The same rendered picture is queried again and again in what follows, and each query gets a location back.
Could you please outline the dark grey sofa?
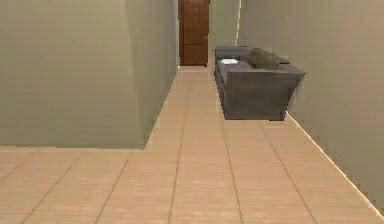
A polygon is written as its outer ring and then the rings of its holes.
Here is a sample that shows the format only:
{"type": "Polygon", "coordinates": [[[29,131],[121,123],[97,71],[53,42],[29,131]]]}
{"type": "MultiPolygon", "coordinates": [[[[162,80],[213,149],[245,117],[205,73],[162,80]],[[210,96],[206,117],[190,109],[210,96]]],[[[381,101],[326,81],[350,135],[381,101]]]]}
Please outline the dark grey sofa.
{"type": "Polygon", "coordinates": [[[289,64],[274,70],[256,69],[248,62],[254,47],[215,48],[214,77],[226,120],[283,121],[289,101],[305,72],[289,64]],[[222,59],[236,59],[225,65],[222,59]]]}

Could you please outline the brown wooden room door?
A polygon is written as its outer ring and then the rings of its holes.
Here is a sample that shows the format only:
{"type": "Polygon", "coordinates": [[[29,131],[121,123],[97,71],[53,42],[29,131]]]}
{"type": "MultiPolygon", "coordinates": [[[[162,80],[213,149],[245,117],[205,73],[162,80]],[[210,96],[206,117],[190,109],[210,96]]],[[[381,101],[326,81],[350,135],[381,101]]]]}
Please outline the brown wooden room door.
{"type": "Polygon", "coordinates": [[[207,66],[210,0],[178,0],[182,66],[207,66]]]}

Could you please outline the olive green sofa cushion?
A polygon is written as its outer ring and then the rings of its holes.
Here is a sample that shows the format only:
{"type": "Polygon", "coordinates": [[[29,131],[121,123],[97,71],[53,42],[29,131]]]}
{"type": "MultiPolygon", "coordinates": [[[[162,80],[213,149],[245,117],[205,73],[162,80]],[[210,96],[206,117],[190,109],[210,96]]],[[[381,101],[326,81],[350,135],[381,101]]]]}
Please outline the olive green sofa cushion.
{"type": "Polygon", "coordinates": [[[248,62],[256,69],[274,70],[280,64],[289,64],[289,61],[262,48],[254,48],[248,58],[248,62]]]}

